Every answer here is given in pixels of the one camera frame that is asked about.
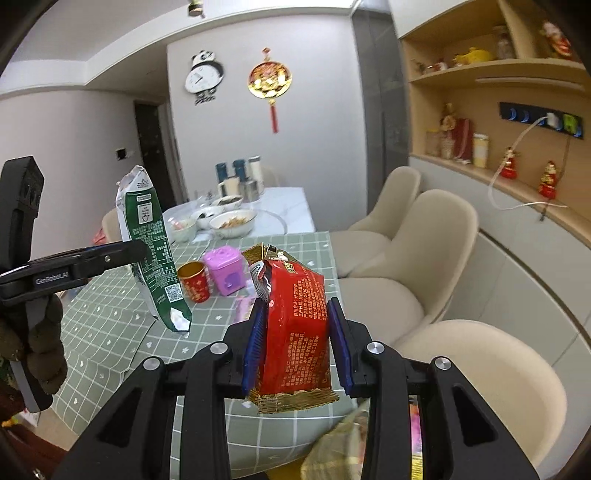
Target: white bowl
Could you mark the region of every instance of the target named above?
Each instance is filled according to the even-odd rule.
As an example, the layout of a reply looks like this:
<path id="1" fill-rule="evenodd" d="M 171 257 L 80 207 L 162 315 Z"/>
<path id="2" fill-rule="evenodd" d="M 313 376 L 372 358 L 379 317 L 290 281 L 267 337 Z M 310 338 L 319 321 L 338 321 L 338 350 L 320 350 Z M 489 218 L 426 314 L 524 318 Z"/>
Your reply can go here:
<path id="1" fill-rule="evenodd" d="M 211 222 L 216 215 L 219 215 L 223 212 L 223 206 L 201 207 L 199 210 L 191 214 L 191 218 L 197 222 L 197 226 L 201 230 L 207 230 L 209 228 L 209 222 Z M 202 213 L 209 216 L 205 218 L 199 218 Z"/>
<path id="2" fill-rule="evenodd" d="M 243 223 L 242 225 L 221 228 L 225 222 L 236 217 L 246 219 L 246 223 Z M 255 227 L 255 218 L 256 212 L 253 210 L 233 210 L 231 212 L 218 215 L 211 222 L 209 222 L 209 226 L 214 232 L 216 232 L 217 235 L 222 238 L 238 238 L 241 236 L 247 236 L 250 232 L 252 232 L 252 229 Z"/>
<path id="3" fill-rule="evenodd" d="M 225 205 L 220 205 L 220 202 L 223 202 L 224 200 L 229 200 L 229 199 L 239 199 L 239 200 L 236 200 L 235 202 L 232 202 L 232 203 L 227 203 Z M 223 207 L 224 212 L 231 212 L 232 210 L 238 210 L 238 207 L 240 205 L 242 205 L 243 200 L 244 200 L 244 198 L 241 197 L 240 195 L 227 195 L 225 197 L 215 200 L 212 203 L 212 205 L 214 207 L 218 207 L 218 206 Z"/>
<path id="4" fill-rule="evenodd" d="M 197 222 L 191 218 L 180 220 L 176 223 L 171 223 L 168 231 L 173 241 L 184 244 L 190 242 L 197 235 Z"/>

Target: wall clock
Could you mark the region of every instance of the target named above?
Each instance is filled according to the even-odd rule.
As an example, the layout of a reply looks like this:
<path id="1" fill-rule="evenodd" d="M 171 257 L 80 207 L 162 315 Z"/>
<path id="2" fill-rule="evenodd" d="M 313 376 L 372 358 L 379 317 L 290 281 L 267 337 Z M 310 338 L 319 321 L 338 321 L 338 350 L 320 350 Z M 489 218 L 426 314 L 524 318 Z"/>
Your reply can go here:
<path id="1" fill-rule="evenodd" d="M 214 93 L 223 80 L 223 67 L 215 61 L 215 53 L 202 50 L 193 56 L 193 66 L 187 75 L 185 89 L 196 96 L 195 105 L 215 100 Z"/>

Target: red figurine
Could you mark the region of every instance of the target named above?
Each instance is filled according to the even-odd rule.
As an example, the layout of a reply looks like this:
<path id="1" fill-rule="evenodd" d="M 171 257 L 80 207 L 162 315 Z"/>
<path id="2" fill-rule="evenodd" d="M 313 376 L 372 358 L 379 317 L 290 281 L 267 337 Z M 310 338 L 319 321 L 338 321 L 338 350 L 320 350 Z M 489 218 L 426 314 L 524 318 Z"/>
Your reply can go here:
<path id="1" fill-rule="evenodd" d="M 550 200 L 556 198 L 556 184 L 558 183 L 558 172 L 553 161 L 549 161 L 544 169 L 544 174 L 540 180 L 538 192 Z"/>
<path id="2" fill-rule="evenodd" d="M 573 51 L 570 47 L 569 39 L 564 36 L 561 29 L 546 20 L 543 24 L 542 33 L 548 39 L 548 43 L 552 47 L 555 57 L 559 59 L 571 59 Z"/>
<path id="3" fill-rule="evenodd" d="M 516 156 L 517 154 L 513 150 L 507 148 L 507 150 L 505 151 L 505 158 L 503 159 L 503 169 L 501 170 L 501 177 L 505 177 L 506 179 L 517 178 L 517 170 L 515 169 L 517 166 L 515 163 Z"/>

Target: snack package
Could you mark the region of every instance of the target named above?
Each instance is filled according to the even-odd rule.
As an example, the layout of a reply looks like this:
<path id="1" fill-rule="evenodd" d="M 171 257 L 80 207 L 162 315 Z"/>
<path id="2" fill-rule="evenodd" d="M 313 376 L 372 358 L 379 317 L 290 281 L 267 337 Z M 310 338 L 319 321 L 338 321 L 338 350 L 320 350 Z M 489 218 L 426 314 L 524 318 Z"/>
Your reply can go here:
<path id="1" fill-rule="evenodd" d="M 423 480 L 423 440 L 416 395 L 408 396 L 411 480 Z M 312 447 L 302 463 L 302 480 L 361 480 L 369 431 L 370 401 L 363 402 Z"/>
<path id="2" fill-rule="evenodd" d="M 249 399 L 260 413 L 337 401 L 330 388 L 324 277 L 272 245 L 243 254 L 259 297 L 269 305 L 264 360 Z"/>
<path id="3" fill-rule="evenodd" d="M 156 189 L 143 167 L 135 166 L 123 177 L 115 206 L 123 241 L 139 239 L 148 246 L 146 258 L 131 267 L 148 310 L 173 332 L 188 332 L 191 310 L 178 281 Z"/>

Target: doorway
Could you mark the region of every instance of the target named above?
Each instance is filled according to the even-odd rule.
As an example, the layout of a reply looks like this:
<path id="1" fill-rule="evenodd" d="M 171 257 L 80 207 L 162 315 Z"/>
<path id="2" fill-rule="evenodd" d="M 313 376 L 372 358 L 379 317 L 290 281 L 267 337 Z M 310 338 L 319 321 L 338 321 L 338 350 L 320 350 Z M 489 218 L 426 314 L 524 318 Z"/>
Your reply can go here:
<path id="1" fill-rule="evenodd" d="M 144 168 L 148 172 L 152 184 L 158 194 L 158 201 L 162 211 L 174 207 L 174 198 L 170 173 L 168 171 L 158 107 L 146 103 L 134 103 L 135 123 L 138 129 L 139 146 L 142 151 Z"/>

